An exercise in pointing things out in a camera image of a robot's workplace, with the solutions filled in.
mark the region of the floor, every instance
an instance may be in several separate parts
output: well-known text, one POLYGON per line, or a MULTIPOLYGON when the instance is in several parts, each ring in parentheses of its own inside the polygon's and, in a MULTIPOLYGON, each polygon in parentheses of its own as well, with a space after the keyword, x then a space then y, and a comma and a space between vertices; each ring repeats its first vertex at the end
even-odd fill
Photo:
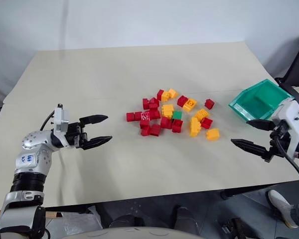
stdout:
MULTIPOLYGON (((299 204, 299 181, 270 187, 282 193, 292 204, 299 204)), ((286 237, 299 239, 299 228, 289 229, 274 215, 266 199, 266 191, 258 190, 223 200, 218 191, 138 198, 96 204, 102 223, 133 214, 144 219, 146 226, 172 227, 171 213, 176 205, 189 208, 197 220, 200 235, 206 239, 229 239, 221 226, 227 219, 240 217, 259 238, 286 237)), ((47 221, 54 239, 66 236, 62 219, 47 221)))

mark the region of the person's leg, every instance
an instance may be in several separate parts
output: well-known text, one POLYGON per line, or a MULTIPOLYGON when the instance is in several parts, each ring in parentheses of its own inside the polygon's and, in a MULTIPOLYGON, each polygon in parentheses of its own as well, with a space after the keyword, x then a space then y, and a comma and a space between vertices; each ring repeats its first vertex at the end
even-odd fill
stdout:
POLYGON ((275 190, 268 192, 268 198, 271 204, 280 211, 287 227, 297 228, 299 226, 299 205, 291 205, 275 190))
POLYGON ((195 235, 199 235, 197 222, 186 207, 179 207, 176 214, 174 229, 195 235))
POLYGON ((116 218, 110 224, 110 228, 123 228, 123 227, 134 227, 135 217, 132 214, 126 214, 116 218))

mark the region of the sneaker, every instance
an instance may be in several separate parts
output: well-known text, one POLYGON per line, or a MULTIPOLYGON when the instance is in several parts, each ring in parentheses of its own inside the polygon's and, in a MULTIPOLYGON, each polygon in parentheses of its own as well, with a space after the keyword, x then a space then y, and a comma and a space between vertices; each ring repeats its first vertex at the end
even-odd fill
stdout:
POLYGON ((290 205, 288 201, 275 190, 270 190, 268 192, 268 198, 271 204, 281 213, 286 226, 289 228, 297 228, 298 226, 291 218, 291 209, 293 208, 293 206, 290 205))

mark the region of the red block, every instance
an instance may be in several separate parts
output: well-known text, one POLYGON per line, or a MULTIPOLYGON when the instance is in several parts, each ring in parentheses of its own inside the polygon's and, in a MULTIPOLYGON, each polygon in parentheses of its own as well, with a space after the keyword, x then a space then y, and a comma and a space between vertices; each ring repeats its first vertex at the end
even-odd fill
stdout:
POLYGON ((134 113, 126 113, 126 121, 127 122, 131 122, 131 121, 135 121, 135 116, 134 113))
POLYGON ((213 102, 211 99, 207 99, 205 102, 205 107, 211 110, 214 106, 215 102, 213 102))
POLYGON ((162 117, 160 120, 160 127, 161 128, 168 128, 171 129, 172 121, 166 117, 162 117))
POLYGON ((135 121, 139 121, 139 120, 142 119, 141 114, 142 114, 142 111, 134 113, 134 115, 135 115, 135 121))
POLYGON ((143 99, 143 109, 148 110, 150 108, 150 103, 148 99, 143 99))
POLYGON ((209 118, 204 118, 202 121, 201 121, 201 126, 205 129, 209 129, 210 126, 211 126, 211 123, 213 123, 213 121, 209 118))
POLYGON ((141 131, 142 136, 149 136, 149 134, 150 134, 150 127, 149 126, 145 126, 144 128, 142 128, 142 131, 141 131))
POLYGON ((154 136, 159 136, 160 132, 160 125, 159 124, 153 124, 150 128, 150 134, 154 136))
POLYGON ((150 111, 149 112, 149 118, 151 120, 154 120, 154 119, 160 119, 160 113, 158 110, 155 110, 155 111, 150 111))
POLYGON ((159 106, 159 101, 158 101, 158 99, 156 99, 155 97, 151 98, 151 99, 149 100, 149 103, 150 103, 150 104, 157 104, 157 107, 159 106))
POLYGON ((148 126, 150 126, 150 121, 149 120, 141 120, 140 121, 140 127, 141 128, 145 128, 145 127, 148 127, 148 126))
POLYGON ((158 108, 158 104, 149 104, 149 110, 152 111, 152 110, 157 110, 158 108))
POLYGON ((180 119, 176 119, 173 121, 173 125, 171 127, 171 131, 174 133, 180 133, 181 132, 181 126, 183 125, 183 121, 180 119))
POLYGON ((149 112, 141 113, 141 120, 148 120, 148 121, 150 121, 150 113, 149 112))
POLYGON ((163 90, 159 90, 158 93, 157 93, 157 99, 159 101, 161 101, 161 96, 162 96, 163 92, 164 92, 163 90))
POLYGON ((179 105, 180 107, 183 107, 184 104, 188 101, 188 98, 185 96, 181 96, 179 97, 179 99, 177 100, 177 105, 179 105))

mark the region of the table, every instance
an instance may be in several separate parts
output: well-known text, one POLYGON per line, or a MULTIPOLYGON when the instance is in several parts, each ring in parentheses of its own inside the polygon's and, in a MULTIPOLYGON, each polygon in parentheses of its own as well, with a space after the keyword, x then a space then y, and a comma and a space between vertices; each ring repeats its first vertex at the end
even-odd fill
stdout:
POLYGON ((86 132, 113 139, 53 154, 46 207, 297 180, 286 160, 265 163, 230 142, 245 138, 269 146, 268 132, 245 124, 228 107, 242 89, 266 78, 273 80, 244 42, 38 51, 0 113, 0 208, 21 139, 38 130, 58 103, 71 122, 108 115, 86 132), (183 133, 140 136, 138 122, 126 122, 125 113, 141 111, 142 98, 169 88, 198 101, 193 112, 183 112, 183 133), (216 102, 210 113, 221 137, 214 142, 204 132, 194 138, 188 133, 190 117, 207 98, 216 102))

